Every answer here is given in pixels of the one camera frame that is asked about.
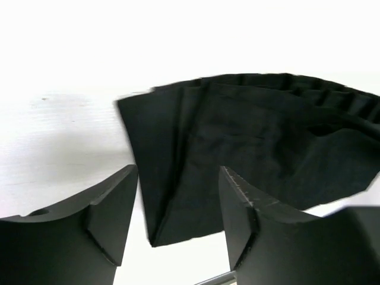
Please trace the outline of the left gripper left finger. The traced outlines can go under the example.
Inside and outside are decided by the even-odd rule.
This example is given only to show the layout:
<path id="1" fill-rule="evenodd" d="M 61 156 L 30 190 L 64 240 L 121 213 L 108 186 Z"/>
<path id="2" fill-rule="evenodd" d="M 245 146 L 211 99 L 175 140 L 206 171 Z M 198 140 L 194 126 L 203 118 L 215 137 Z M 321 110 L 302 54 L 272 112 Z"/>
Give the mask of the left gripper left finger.
<path id="1" fill-rule="evenodd" d="M 1 283 L 112 284 L 122 264 L 138 169 L 26 216 L 1 219 Z"/>

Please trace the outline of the black pleated skirt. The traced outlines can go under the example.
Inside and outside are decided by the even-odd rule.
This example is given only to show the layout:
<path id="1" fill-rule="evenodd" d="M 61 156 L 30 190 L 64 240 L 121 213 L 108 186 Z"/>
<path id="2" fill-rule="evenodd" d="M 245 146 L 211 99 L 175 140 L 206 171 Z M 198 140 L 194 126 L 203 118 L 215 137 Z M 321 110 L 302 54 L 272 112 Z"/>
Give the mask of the black pleated skirt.
<path id="1" fill-rule="evenodd" d="M 379 97 L 332 81 L 226 74 L 116 105 L 153 247 L 223 230 L 222 166 L 300 210 L 360 193 L 379 172 Z"/>

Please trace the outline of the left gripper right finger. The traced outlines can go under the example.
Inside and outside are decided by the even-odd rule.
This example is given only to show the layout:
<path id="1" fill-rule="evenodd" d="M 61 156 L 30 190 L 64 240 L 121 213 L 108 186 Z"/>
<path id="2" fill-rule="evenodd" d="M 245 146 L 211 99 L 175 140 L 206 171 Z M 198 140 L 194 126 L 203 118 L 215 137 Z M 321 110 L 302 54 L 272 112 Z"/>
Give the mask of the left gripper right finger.
<path id="1" fill-rule="evenodd" d="M 230 268 L 238 284 L 379 283 L 379 208 L 325 217 L 297 210 L 228 167 L 219 197 Z"/>

